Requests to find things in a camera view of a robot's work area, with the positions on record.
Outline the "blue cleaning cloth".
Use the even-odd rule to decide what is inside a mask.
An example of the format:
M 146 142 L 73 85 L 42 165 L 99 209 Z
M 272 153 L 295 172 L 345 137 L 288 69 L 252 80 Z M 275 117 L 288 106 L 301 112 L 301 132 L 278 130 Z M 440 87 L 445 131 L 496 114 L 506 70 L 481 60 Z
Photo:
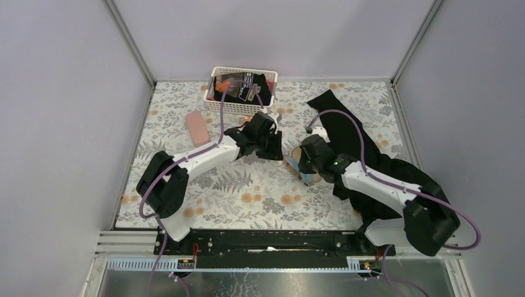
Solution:
M 305 185 L 307 186 L 310 186 L 312 185 L 315 181 L 313 179 L 314 175 L 313 174 L 308 174 L 308 173 L 302 173 L 299 169 L 299 164 L 298 162 L 293 158 L 293 157 L 287 157 L 285 159 L 285 162 L 288 166 L 288 168 L 290 169 L 290 171 Z

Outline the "pink glasses case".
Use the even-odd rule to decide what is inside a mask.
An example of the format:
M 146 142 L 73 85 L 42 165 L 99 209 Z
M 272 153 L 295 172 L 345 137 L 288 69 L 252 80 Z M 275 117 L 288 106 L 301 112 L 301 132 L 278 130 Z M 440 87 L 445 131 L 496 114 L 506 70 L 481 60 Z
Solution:
M 210 142 L 210 134 L 200 111 L 187 114 L 185 121 L 195 147 L 200 147 Z

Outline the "orange lens sunglasses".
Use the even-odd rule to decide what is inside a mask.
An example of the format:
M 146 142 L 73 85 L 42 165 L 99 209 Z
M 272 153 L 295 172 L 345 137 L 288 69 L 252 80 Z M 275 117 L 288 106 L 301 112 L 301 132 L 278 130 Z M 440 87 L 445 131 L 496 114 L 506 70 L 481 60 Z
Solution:
M 252 116 L 245 116 L 245 117 L 242 117 L 240 120 L 239 120 L 239 124 L 242 126 L 248 122 L 250 122 L 252 120 Z

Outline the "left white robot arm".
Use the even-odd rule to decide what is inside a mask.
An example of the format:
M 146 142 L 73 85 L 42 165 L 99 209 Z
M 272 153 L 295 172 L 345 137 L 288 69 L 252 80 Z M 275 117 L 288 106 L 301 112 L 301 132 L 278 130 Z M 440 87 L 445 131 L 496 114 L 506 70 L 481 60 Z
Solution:
M 222 129 L 217 142 L 175 156 L 157 152 L 137 182 L 142 200 L 139 215 L 148 218 L 148 205 L 161 229 L 169 236 L 168 246 L 177 254 L 187 253 L 192 246 L 191 230 L 183 215 L 188 184 L 201 174 L 255 155 L 263 160 L 282 161 L 282 132 L 278 129 L 279 113 L 257 112 L 241 126 Z

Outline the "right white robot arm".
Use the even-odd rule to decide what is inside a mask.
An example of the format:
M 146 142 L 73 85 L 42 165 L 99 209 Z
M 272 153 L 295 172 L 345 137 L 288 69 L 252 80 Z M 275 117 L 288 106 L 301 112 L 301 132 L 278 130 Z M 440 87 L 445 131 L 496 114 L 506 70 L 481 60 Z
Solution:
M 350 155 L 337 154 L 319 134 L 308 136 L 300 148 L 300 172 L 319 174 L 333 184 L 334 196 L 341 200 L 370 198 L 396 213 L 388 219 L 376 214 L 363 217 L 355 232 L 355 247 L 361 254 L 401 245 L 435 256 L 459 227 L 459 219 L 442 199 L 428 201 L 420 185 L 380 173 Z

